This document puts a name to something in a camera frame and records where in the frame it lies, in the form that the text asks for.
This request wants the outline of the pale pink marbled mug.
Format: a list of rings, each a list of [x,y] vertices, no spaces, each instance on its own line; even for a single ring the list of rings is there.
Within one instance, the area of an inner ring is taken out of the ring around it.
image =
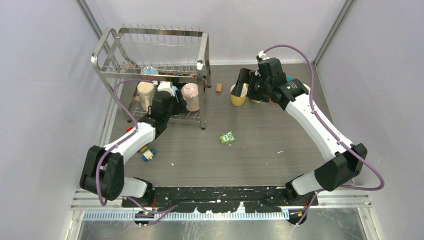
[[[196,112],[200,109],[199,88],[195,83],[187,83],[181,88],[181,94],[186,102],[186,109]]]

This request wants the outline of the pink faceted mug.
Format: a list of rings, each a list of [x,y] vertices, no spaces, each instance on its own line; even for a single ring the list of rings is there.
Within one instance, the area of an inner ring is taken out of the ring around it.
[[[306,85],[306,84],[303,84],[303,86],[308,90],[308,92],[310,92],[311,91],[311,88],[308,86],[308,85]]]

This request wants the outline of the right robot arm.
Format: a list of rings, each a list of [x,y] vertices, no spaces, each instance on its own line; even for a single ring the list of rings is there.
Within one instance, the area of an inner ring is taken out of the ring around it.
[[[241,68],[231,93],[239,96],[247,87],[246,96],[255,101],[278,104],[306,131],[318,147],[325,163],[302,174],[285,185],[285,198],[299,205],[306,194],[323,189],[333,191],[359,175],[368,150],[362,143],[354,144],[325,117],[313,100],[310,90],[300,80],[287,80],[279,59],[272,57],[258,62],[257,70]]]

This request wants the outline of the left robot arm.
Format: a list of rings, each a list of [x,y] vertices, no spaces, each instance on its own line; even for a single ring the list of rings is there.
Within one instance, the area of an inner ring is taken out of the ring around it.
[[[102,205],[117,197],[134,197],[141,207],[153,202],[149,182],[126,177],[126,162],[143,146],[157,139],[167,128],[171,116],[183,113],[186,101],[180,90],[158,91],[152,99],[149,112],[130,131],[105,146],[89,148],[82,169],[79,186],[96,194]]]

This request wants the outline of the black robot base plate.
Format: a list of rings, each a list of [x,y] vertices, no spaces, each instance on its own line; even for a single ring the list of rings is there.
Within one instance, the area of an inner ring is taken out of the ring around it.
[[[282,207],[303,209],[318,205],[313,193],[288,199],[283,186],[208,186],[149,187],[141,198],[124,199],[122,207],[155,207],[157,211],[174,208],[176,213],[276,213]]]

